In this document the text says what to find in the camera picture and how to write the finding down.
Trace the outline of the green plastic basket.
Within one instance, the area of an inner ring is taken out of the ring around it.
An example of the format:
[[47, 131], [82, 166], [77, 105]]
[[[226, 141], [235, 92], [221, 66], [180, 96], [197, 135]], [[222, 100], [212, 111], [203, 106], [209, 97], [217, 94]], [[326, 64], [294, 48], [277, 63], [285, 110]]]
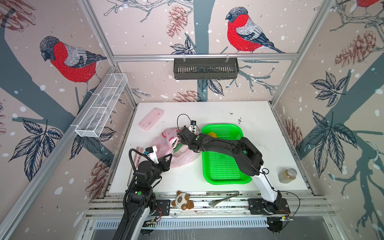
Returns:
[[[230, 141], [240, 140], [244, 136], [242, 129], [233, 124], [206, 125], [201, 133], [207, 135], [214, 133], [217, 138]], [[212, 185], [244, 185], [252, 180], [240, 171], [235, 159], [230, 156], [203, 152], [202, 163], [204, 178]]]

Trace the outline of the pink plastic bag with fruit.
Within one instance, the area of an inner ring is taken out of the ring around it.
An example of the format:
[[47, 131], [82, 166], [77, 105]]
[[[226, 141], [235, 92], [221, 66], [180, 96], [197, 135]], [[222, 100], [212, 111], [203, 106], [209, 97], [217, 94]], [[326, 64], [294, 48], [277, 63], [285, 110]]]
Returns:
[[195, 153], [183, 145], [181, 139], [177, 135], [177, 128], [170, 128], [164, 130], [158, 137], [156, 137], [150, 144], [151, 147], [157, 148], [157, 157], [163, 157], [172, 154], [171, 168], [179, 168], [194, 162], [200, 153]]

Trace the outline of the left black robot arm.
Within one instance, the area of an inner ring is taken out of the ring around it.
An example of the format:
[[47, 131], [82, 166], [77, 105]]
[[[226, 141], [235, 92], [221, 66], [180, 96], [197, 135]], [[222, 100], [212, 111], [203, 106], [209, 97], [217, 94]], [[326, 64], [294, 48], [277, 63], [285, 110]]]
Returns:
[[123, 197], [124, 214], [113, 237], [114, 240], [136, 240], [148, 215], [156, 209], [156, 194], [153, 191], [155, 181], [162, 179], [161, 174], [170, 170], [173, 155], [168, 154], [154, 163], [147, 158], [134, 168], [133, 179]]

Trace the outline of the yellow fruit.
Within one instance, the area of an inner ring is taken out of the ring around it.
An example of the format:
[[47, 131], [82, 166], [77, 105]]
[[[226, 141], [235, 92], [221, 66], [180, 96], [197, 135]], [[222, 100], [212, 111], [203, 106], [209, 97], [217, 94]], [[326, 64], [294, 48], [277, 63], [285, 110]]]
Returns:
[[212, 133], [212, 132], [208, 133], [208, 136], [213, 137], [213, 138], [217, 138], [217, 135], [215, 133]]

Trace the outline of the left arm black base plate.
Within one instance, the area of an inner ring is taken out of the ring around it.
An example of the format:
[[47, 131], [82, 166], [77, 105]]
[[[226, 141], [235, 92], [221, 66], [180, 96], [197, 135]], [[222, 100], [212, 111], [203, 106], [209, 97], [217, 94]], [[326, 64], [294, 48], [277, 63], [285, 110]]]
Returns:
[[157, 200], [156, 201], [156, 209], [153, 216], [169, 216], [171, 208], [170, 200]]

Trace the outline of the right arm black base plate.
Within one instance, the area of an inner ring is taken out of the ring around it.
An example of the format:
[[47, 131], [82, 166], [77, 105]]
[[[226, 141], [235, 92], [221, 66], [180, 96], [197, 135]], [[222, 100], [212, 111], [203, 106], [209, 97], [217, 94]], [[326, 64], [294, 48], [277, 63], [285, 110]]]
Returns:
[[248, 199], [249, 211], [252, 215], [290, 215], [287, 200], [282, 198], [277, 203], [269, 203], [263, 199]]

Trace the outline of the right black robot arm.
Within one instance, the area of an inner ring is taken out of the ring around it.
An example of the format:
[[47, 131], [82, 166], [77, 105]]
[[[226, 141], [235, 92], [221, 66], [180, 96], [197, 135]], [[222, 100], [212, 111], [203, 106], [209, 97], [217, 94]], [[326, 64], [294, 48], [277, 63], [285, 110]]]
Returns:
[[186, 127], [182, 127], [177, 135], [182, 144], [195, 153], [215, 152], [234, 158], [239, 170], [250, 176], [257, 185], [265, 209], [272, 212], [281, 208], [282, 194], [270, 182], [262, 153], [249, 139], [242, 137], [240, 140], [222, 140], [202, 133], [196, 135]]

